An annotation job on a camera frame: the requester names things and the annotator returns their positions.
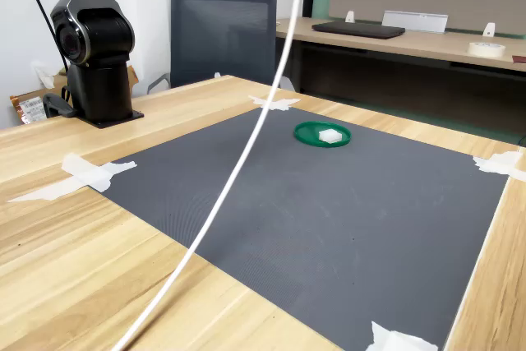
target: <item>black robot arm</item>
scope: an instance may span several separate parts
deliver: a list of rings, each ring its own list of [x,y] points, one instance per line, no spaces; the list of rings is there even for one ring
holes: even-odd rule
[[[142,116],[132,110],[126,68],[135,37],[118,3],[59,0],[51,20],[57,45],[72,63],[66,89],[72,95],[73,109],[62,98],[46,94],[48,117],[77,116],[106,127]]]

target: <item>laptop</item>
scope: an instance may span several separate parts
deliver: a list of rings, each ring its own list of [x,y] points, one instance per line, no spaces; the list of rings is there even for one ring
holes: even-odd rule
[[[326,22],[312,26],[313,30],[325,33],[336,33],[338,35],[350,35],[371,37],[373,39],[392,39],[403,35],[405,28],[394,28],[392,26],[352,23],[345,21]]]

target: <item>green plate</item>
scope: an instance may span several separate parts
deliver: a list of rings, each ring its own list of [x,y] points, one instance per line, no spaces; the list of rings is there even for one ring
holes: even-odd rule
[[[326,129],[334,129],[342,134],[342,140],[336,143],[327,143],[320,140],[320,132]],[[351,132],[346,127],[341,127],[331,122],[304,122],[294,128],[294,135],[301,143],[316,147],[334,148],[346,145],[351,141]]]

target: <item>wooden desk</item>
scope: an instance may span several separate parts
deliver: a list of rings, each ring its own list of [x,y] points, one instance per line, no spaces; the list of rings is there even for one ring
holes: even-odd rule
[[[145,117],[99,130],[53,118],[0,132],[0,349],[108,349],[175,268],[185,248],[88,187],[56,201],[7,200],[67,175],[65,154],[122,158],[256,106],[268,87],[232,77],[134,100]],[[514,145],[280,91],[295,107],[488,158]],[[526,183],[508,181],[450,349],[526,345]],[[134,349],[336,347],[198,256]]]
[[[285,37],[288,29],[288,20],[279,20],[276,28],[278,37]],[[481,35],[468,35],[463,33],[445,33],[443,35],[424,32],[407,31],[405,34],[393,39],[369,39],[348,35],[316,32],[312,29],[315,24],[329,22],[328,20],[315,20],[300,18],[294,39],[309,43],[328,44],[337,47],[348,47],[378,51],[381,53],[397,53],[420,58],[440,59],[442,61],[469,63],[479,66],[499,67],[501,69],[518,70],[526,72],[525,63],[513,63],[512,55],[526,56],[526,40],[483,38]],[[506,46],[503,58],[479,58],[468,53],[469,43],[492,42]]]

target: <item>gray mat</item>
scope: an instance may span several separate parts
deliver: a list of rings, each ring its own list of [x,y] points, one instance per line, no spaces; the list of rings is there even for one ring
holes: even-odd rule
[[[189,246],[259,113],[122,159],[137,167],[104,195]],[[365,350],[371,321],[443,347],[506,176],[346,122],[344,147],[294,139],[316,120],[269,113],[197,252],[343,349]]]

